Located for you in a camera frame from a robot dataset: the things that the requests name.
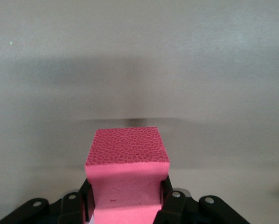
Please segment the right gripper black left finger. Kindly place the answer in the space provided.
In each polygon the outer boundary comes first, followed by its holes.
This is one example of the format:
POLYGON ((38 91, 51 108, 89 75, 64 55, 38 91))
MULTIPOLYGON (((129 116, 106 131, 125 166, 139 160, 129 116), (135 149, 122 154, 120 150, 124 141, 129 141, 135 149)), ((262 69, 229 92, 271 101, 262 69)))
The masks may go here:
POLYGON ((66 194, 61 201, 58 224, 89 224, 93 217, 93 190, 87 179, 76 192, 66 194))

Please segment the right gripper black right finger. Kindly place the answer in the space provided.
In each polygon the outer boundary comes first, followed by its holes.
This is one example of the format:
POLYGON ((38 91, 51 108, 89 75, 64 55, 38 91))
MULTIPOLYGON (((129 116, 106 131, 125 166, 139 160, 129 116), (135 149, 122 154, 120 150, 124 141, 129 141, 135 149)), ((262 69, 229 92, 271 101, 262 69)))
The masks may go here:
POLYGON ((182 188, 173 188, 169 176, 161 181, 161 194, 163 202, 157 212, 154 224, 183 224, 187 198, 190 192, 182 188))

